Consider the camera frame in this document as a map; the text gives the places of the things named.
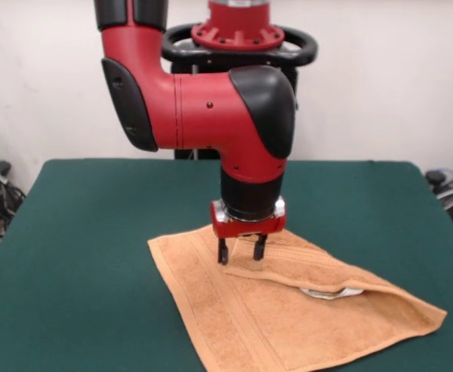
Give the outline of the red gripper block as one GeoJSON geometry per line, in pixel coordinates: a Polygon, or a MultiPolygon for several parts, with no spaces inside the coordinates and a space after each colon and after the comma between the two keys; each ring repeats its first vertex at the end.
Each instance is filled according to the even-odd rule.
{"type": "Polygon", "coordinates": [[[213,231],[218,239],[218,263],[227,265],[229,262],[229,249],[227,240],[238,236],[259,234],[254,244],[253,259],[260,261],[265,255],[265,245],[268,236],[281,232],[286,223],[285,199],[280,196],[275,203],[275,209],[269,218],[261,221],[244,221],[235,219],[227,214],[226,207],[221,200],[212,201],[209,205],[213,231]]]}

